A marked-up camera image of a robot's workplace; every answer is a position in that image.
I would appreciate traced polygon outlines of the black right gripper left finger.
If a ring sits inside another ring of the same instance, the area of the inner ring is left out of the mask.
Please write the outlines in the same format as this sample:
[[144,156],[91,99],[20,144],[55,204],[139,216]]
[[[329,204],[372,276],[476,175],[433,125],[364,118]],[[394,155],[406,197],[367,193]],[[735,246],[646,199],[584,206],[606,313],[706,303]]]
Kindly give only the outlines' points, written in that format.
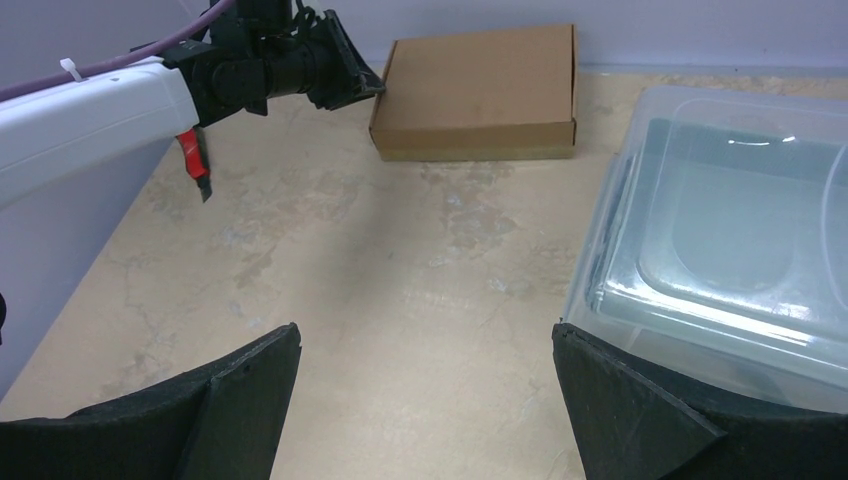
[[1,424],[4,479],[267,479],[301,335],[278,327],[200,367],[65,418]]

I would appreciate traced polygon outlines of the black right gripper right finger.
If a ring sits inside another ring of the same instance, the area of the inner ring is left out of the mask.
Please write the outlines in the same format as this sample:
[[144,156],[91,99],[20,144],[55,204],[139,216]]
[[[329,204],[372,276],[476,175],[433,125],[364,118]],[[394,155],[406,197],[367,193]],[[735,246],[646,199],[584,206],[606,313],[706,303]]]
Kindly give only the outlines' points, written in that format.
[[723,390],[572,324],[553,359],[589,479],[844,479],[847,417]]

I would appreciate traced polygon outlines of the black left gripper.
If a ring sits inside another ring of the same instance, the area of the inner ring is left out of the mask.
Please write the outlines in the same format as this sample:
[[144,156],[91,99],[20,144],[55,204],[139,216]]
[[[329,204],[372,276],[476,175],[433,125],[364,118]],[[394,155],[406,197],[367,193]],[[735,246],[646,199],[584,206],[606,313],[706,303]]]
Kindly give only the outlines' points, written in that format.
[[315,106],[338,110],[386,91],[334,10],[300,9],[295,24],[297,32],[274,39],[264,61],[265,98],[303,94]]

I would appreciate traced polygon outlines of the brown cardboard express box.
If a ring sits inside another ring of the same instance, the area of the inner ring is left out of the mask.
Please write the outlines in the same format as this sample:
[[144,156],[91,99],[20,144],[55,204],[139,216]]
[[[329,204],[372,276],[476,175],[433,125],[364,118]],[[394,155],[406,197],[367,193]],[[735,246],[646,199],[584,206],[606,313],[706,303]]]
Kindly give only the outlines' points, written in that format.
[[573,24],[399,39],[372,142],[384,161],[570,158],[577,51]]

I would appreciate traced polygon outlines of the red black utility knife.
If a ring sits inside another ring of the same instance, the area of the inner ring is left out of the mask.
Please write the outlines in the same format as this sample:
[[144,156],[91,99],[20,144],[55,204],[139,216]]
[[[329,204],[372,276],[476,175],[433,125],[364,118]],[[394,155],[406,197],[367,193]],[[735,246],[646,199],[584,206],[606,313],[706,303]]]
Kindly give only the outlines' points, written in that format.
[[195,182],[203,203],[213,194],[211,184],[211,165],[205,132],[194,127],[176,137],[183,153],[186,173]]

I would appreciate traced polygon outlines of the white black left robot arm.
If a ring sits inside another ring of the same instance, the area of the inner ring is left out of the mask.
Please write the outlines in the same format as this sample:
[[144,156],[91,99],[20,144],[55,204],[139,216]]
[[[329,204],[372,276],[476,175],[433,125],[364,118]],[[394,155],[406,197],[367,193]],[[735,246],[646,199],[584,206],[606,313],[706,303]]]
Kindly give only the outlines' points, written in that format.
[[190,25],[128,54],[1,92],[1,202],[161,140],[212,193],[203,131],[271,99],[304,95],[328,111],[373,98],[383,80],[338,15],[301,1],[213,1]]

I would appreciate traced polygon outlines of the clear plastic storage bin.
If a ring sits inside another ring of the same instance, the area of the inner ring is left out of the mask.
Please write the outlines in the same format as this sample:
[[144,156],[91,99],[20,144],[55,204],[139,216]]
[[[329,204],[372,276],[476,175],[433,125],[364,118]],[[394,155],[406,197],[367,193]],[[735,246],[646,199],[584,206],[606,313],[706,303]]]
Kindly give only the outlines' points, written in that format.
[[564,320],[703,383],[847,410],[847,104],[646,89]]

